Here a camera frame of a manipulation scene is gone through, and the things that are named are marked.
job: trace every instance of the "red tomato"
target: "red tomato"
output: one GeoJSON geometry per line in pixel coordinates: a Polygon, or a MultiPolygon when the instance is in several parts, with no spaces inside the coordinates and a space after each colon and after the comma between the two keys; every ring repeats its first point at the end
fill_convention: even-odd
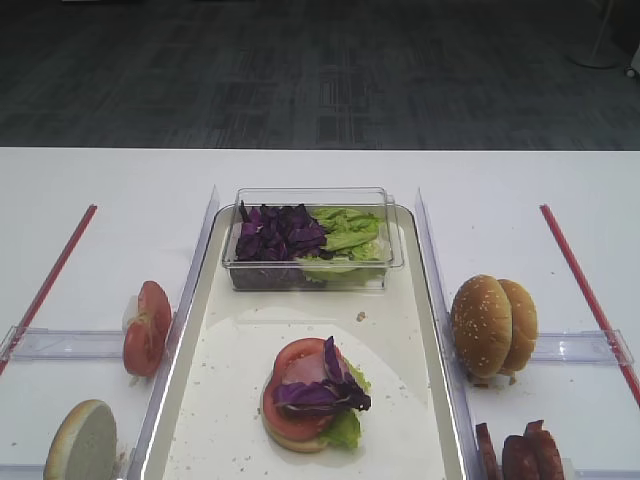
{"type": "Polygon", "coordinates": [[[122,358],[127,372],[151,377],[162,361],[164,340],[148,314],[138,315],[129,325],[124,339],[122,358]]]}
{"type": "Polygon", "coordinates": [[[171,306],[156,282],[144,282],[138,294],[138,316],[124,340],[124,366],[132,375],[151,377],[162,361],[171,326],[171,306]]]}
{"type": "Polygon", "coordinates": [[[148,312],[160,335],[167,337],[173,314],[167,294],[156,282],[147,280],[142,284],[138,294],[138,312],[148,312]]]}
{"type": "Polygon", "coordinates": [[[314,438],[329,426],[333,415],[321,417],[287,417],[280,413],[273,403],[273,390],[282,381],[282,375],[289,365],[304,356],[324,351],[321,338],[303,338],[284,347],[274,362],[273,375],[262,394],[262,411],[269,426],[285,438],[293,441],[305,441],[314,438]]]}

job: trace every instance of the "red stick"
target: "red stick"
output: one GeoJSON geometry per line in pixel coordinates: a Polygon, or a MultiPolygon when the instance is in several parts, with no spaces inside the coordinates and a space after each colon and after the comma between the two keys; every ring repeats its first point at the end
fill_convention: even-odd
{"type": "Polygon", "coordinates": [[[24,332],[27,330],[27,328],[29,328],[29,325],[31,325],[31,322],[36,316],[36,313],[38,313],[38,310],[40,310],[40,307],[42,306],[44,299],[47,298],[47,294],[49,293],[49,290],[51,290],[51,287],[53,286],[54,282],[58,278],[58,275],[60,274],[62,267],[64,267],[65,263],[67,263],[67,260],[71,255],[71,252],[73,252],[73,249],[76,247],[76,245],[80,241],[80,237],[82,237],[82,234],[87,229],[87,226],[89,225],[89,222],[93,218],[93,215],[96,213],[97,209],[98,209],[97,206],[89,205],[89,207],[87,208],[87,211],[84,213],[84,215],[80,219],[80,223],[78,223],[78,226],[73,231],[73,234],[67,241],[67,244],[64,246],[62,253],[60,253],[60,256],[56,260],[56,263],[53,264],[53,267],[51,268],[49,275],[47,275],[47,278],[45,278],[44,282],[42,283],[40,290],[38,290],[38,293],[36,293],[36,296],[33,298],[31,305],[29,305],[29,308],[27,308],[27,311],[23,315],[22,320],[20,320],[20,324],[16,328],[13,338],[11,339],[11,343],[7,350],[7,358],[5,358],[4,360],[0,360],[0,375],[2,375],[2,372],[4,372],[4,369],[7,367],[7,364],[9,363],[9,358],[8,358],[9,355],[11,354],[13,349],[16,347],[18,342],[20,342],[20,339],[24,335],[24,332]]]}
{"type": "MultiPolygon", "coordinates": [[[[600,329],[605,332],[605,335],[607,335],[616,358],[620,359],[620,347],[615,336],[612,334],[613,329],[611,328],[611,324],[609,323],[609,320],[607,320],[607,316],[604,314],[602,307],[598,303],[595,293],[593,293],[593,290],[591,290],[589,282],[587,282],[587,277],[584,276],[584,273],[582,272],[582,269],[578,264],[578,260],[576,260],[576,257],[573,255],[571,247],[569,247],[569,242],[567,242],[567,239],[562,234],[560,225],[558,225],[558,222],[553,216],[553,213],[551,213],[551,209],[548,205],[541,205],[540,210],[542,211],[542,215],[544,215],[544,218],[547,221],[547,224],[551,229],[551,233],[553,233],[553,236],[555,237],[565,260],[569,264],[569,268],[571,268],[573,276],[576,278],[576,281],[580,286],[580,290],[582,290],[582,294],[587,300],[589,308],[591,308],[591,312],[593,312],[593,316],[596,318],[600,329]]],[[[633,367],[631,365],[621,365],[619,363],[618,366],[620,367],[622,375],[624,375],[627,384],[629,384],[629,388],[631,389],[631,393],[633,393],[633,397],[636,399],[636,402],[640,407],[640,382],[638,382],[638,377],[633,371],[633,367]]]]}

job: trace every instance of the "top bun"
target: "top bun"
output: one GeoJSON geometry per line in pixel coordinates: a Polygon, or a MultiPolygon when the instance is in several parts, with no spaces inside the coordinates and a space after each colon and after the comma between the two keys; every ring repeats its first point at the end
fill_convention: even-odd
{"type": "Polygon", "coordinates": [[[514,372],[525,367],[536,348],[538,316],[531,295],[522,285],[511,280],[501,279],[498,282],[511,303],[511,319],[513,321],[511,348],[500,373],[513,376],[514,372]]]}
{"type": "Polygon", "coordinates": [[[477,275],[458,290],[451,310],[456,350],[479,378],[498,373],[511,348],[511,304],[500,283],[477,275]]]}

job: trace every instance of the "clear plastic container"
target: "clear plastic container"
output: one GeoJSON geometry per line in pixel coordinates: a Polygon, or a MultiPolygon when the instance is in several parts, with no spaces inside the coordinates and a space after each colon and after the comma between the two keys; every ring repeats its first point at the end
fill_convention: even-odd
{"type": "Polygon", "coordinates": [[[222,253],[222,265],[229,272],[233,287],[240,291],[268,290],[380,290],[390,268],[404,264],[394,200],[378,187],[362,188],[282,188],[241,189],[222,253]],[[336,254],[331,259],[241,261],[236,247],[241,236],[241,205],[247,212],[261,205],[296,207],[303,204],[314,217],[320,208],[347,208],[372,214],[378,225],[375,258],[355,260],[336,254]]]}

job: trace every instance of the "white tray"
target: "white tray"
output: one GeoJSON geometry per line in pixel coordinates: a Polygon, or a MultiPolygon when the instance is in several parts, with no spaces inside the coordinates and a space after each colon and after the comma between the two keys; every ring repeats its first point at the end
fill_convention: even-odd
{"type": "Polygon", "coordinates": [[[145,478],[165,467],[167,480],[462,478],[411,213],[398,209],[407,266],[378,293],[234,292],[220,265],[230,214],[227,207],[216,219],[168,387],[173,403],[158,421],[175,431],[156,435],[145,478]],[[284,345],[329,335],[372,383],[361,446],[286,451],[262,426],[262,388],[284,345]]]}

